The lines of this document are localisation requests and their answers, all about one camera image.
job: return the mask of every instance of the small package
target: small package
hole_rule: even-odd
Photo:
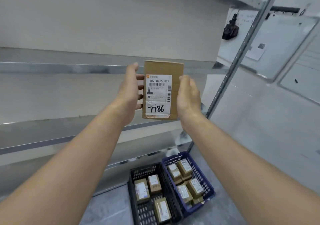
[[[174,184],[175,185],[179,185],[179,184],[181,184],[182,183],[182,179],[181,178],[179,178],[177,181],[174,181]]]
[[[200,196],[198,199],[193,199],[191,201],[191,205],[196,205],[196,204],[198,204],[200,202],[203,202],[203,197],[202,196]]]
[[[177,97],[183,66],[182,63],[166,61],[144,62],[143,118],[178,119]]]
[[[175,164],[169,165],[168,170],[169,170],[169,173],[170,173],[174,182],[181,180],[181,173],[180,173],[177,165],[175,165]]]
[[[204,193],[204,189],[196,178],[189,180],[186,185],[194,199],[200,198]]]
[[[163,223],[171,218],[171,213],[167,204],[166,198],[161,198],[155,200],[155,214],[158,220],[158,223]]]
[[[156,194],[161,191],[161,185],[157,174],[148,177],[150,194]]]
[[[178,188],[178,191],[183,199],[183,202],[186,204],[189,204],[193,200],[193,197],[190,194],[190,191],[188,190],[186,185],[182,184],[182,185],[177,186],[177,188]]]
[[[149,189],[145,178],[134,181],[134,186],[138,204],[150,199]]]
[[[182,159],[177,163],[177,166],[181,172],[181,175],[183,177],[187,177],[190,174],[192,174],[192,167],[190,166],[190,164],[188,163],[188,161],[186,159]]]
[[[185,182],[185,181],[188,181],[189,179],[191,179],[192,178],[192,174],[190,174],[190,175],[188,175],[188,176],[186,176],[186,177],[181,177],[182,178],[182,181],[183,182]]]

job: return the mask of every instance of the barcode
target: barcode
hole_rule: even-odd
[[[168,97],[167,102],[171,102],[171,85],[168,85]]]
[[[149,86],[164,86],[164,83],[149,83]]]

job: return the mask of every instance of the perforated metal post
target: perforated metal post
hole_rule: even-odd
[[[247,53],[252,41],[254,40],[255,36],[257,35],[259,29],[262,26],[262,23],[264,19],[266,18],[267,14],[269,13],[273,3],[275,0],[267,0],[264,2],[262,8],[259,10],[256,18],[254,19],[251,28],[248,31],[248,34],[246,35],[244,41],[242,42],[242,45],[240,49],[238,50],[238,53],[236,57],[234,58],[229,71],[227,72],[226,76],[224,77],[207,113],[206,118],[210,119],[212,114],[214,113],[214,110],[217,108],[217,105],[219,101],[221,100],[223,94],[225,93],[228,85],[230,84],[235,72],[237,71],[238,67],[240,66],[243,58],[245,57],[245,54]],[[191,151],[192,147],[194,145],[194,142],[192,141],[190,143],[190,146],[188,148],[188,152]]]

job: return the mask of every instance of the basket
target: basket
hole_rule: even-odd
[[[150,194],[150,199],[148,201],[142,204],[138,204],[134,181],[142,178],[146,178],[148,180],[148,176],[155,174],[158,175],[162,189],[161,192],[154,195]],[[158,224],[154,213],[154,200],[160,199],[162,197],[165,197],[167,200],[167,204],[171,213],[171,219],[161,224],[176,224],[183,219],[178,200],[172,186],[170,185],[167,173],[163,169],[161,162],[131,169],[128,182],[128,190],[135,225]]]
[[[175,183],[173,182],[171,175],[167,169],[167,166],[173,163],[177,163],[178,161],[182,160],[182,159],[186,159],[190,166],[192,167],[193,171],[192,171],[192,178],[197,178],[199,183],[201,184],[202,188],[205,190],[204,195],[203,195],[203,202],[202,203],[198,203],[194,206],[191,205],[187,205],[183,202],[183,199],[180,195],[180,193],[178,192],[177,186],[175,185]],[[190,156],[190,154],[188,152],[181,152],[178,153],[176,155],[167,157],[167,158],[163,158],[162,159],[162,165],[164,167],[164,169],[166,170],[166,173],[170,179],[170,183],[172,185],[172,187],[174,188],[174,190],[176,191],[176,196],[178,198],[178,202],[180,204],[180,208],[182,210],[183,216],[187,217],[190,214],[194,213],[195,211],[197,211],[198,209],[200,209],[206,202],[208,202],[210,199],[212,199],[215,195],[214,192],[214,188],[213,186],[210,184],[210,182],[207,180],[207,178],[205,177],[205,175],[202,173],[202,171],[200,170],[200,168],[197,166],[197,164],[195,163],[195,161],[192,159],[192,157]]]

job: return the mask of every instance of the hand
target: hand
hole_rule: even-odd
[[[185,130],[185,125],[189,121],[202,116],[201,98],[200,91],[193,79],[189,76],[181,76],[179,80],[180,88],[177,98],[177,109],[182,128]]]
[[[143,85],[138,85],[137,80],[144,80],[144,74],[136,74],[138,68],[138,63],[127,66],[118,95],[111,103],[118,112],[123,126],[133,120],[135,110],[142,108],[142,104],[137,104],[137,101],[143,98],[142,94],[138,94],[138,91],[143,89]]]

